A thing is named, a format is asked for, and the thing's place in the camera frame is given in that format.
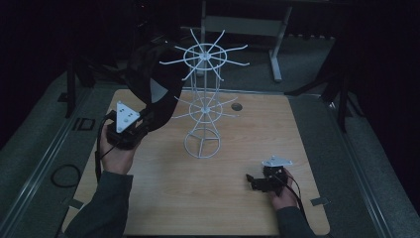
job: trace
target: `person's right hand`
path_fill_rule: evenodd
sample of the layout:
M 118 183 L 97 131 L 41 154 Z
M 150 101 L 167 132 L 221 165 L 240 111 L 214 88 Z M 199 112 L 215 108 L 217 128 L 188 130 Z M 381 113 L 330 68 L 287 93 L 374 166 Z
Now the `person's right hand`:
M 102 158 L 104 171 L 119 175 L 126 175 L 132 167 L 134 155 L 140 143 L 135 148 L 128 151 L 114 148 L 114 146 L 109 144 L 106 139 L 107 131 L 108 126 L 106 125 L 102 129 L 100 148 L 101 157 L 109 151 L 109 153 Z
M 293 183 L 292 175 L 287 169 L 284 169 L 284 170 L 289 176 L 287 180 L 287 185 L 291 187 Z M 281 208 L 288 207 L 288 206 L 297 206 L 296 197 L 289 189 L 287 189 L 287 187 L 283 188 L 280 196 L 277 196 L 274 191 L 269 191 L 268 196 L 275 210 L 279 210 Z

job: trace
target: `wooden tabletop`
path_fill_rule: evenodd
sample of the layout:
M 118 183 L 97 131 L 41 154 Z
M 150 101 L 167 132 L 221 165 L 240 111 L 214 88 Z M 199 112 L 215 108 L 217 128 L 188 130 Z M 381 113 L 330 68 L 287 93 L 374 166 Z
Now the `wooden tabletop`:
M 191 92 L 182 92 L 181 99 L 191 98 Z M 287 169 L 300 186 L 311 228 L 318 235 L 329 233 L 324 207 L 310 202 L 319 192 L 288 99 L 220 93 L 222 103 L 235 98 L 223 105 L 223 112 L 238 117 L 222 116 L 215 122 L 221 147 L 209 159 L 197 159 L 184 149 L 184 138 L 195 125 L 189 116 L 172 118 L 145 137 L 130 170 L 134 181 L 126 235 L 278 234 L 267 194 L 252 190 L 246 180 L 246 174 L 262 178 L 262 161 L 271 156 L 293 162 Z M 137 111 L 145 107 L 130 90 L 122 89 L 116 91 L 110 109 L 120 100 Z M 234 111 L 234 102 L 243 109 Z M 173 116 L 187 113 L 188 107 L 178 102 Z M 91 199 L 97 185 L 93 151 L 74 196 L 83 202 Z M 63 229 L 75 214 L 69 210 Z

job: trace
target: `person's left hand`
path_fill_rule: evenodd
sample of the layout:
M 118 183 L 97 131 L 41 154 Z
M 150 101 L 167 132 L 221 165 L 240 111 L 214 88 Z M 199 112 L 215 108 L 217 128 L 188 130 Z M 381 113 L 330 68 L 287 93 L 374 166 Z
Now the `person's left hand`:
M 102 129 L 100 155 L 101 157 L 113 148 L 106 139 L 108 126 Z M 126 151 L 115 147 L 107 155 L 102 158 L 102 166 L 105 171 L 119 175 L 126 175 L 133 164 L 134 155 L 140 143 L 132 150 Z

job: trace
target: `gray sleeve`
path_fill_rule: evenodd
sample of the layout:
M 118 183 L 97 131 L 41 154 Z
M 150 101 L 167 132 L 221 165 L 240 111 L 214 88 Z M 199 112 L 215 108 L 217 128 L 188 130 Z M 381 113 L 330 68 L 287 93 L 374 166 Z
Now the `gray sleeve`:
M 103 172 L 92 200 L 65 230 L 73 237 L 122 237 L 126 227 L 133 176 Z
M 317 236 L 306 223 L 305 218 L 296 206 L 279 209 L 276 212 L 278 231 L 282 238 L 306 238 Z

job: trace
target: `white wire rack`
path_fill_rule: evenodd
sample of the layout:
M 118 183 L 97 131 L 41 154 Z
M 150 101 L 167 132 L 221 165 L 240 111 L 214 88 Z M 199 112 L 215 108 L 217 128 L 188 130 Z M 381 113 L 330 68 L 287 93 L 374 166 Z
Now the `white wire rack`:
M 220 133 L 215 122 L 221 116 L 238 116 L 223 112 L 223 105 L 233 102 L 237 98 L 225 102 L 220 101 L 220 82 L 224 81 L 221 76 L 222 66 L 225 63 L 240 66 L 249 65 L 248 62 L 240 63 L 228 60 L 228 52 L 239 51 L 247 46 L 224 50 L 217 45 L 224 33 L 223 31 L 213 44 L 200 44 L 191 30 L 196 45 L 188 49 L 175 46 L 177 49 L 184 51 L 183 59 L 160 62 L 161 64 L 184 62 L 190 68 L 189 74 L 183 80 L 190 78 L 193 98 L 190 102 L 177 98 L 180 102 L 188 104 L 189 110 L 187 113 L 173 118 L 190 116 L 195 121 L 193 129 L 187 133 L 184 139 L 184 147 L 188 154 L 199 159 L 211 158 L 220 150 Z M 215 74 L 215 88 L 212 89 L 208 88 L 208 71 L 213 71 Z M 203 80 L 203 88 L 197 88 L 197 80 Z

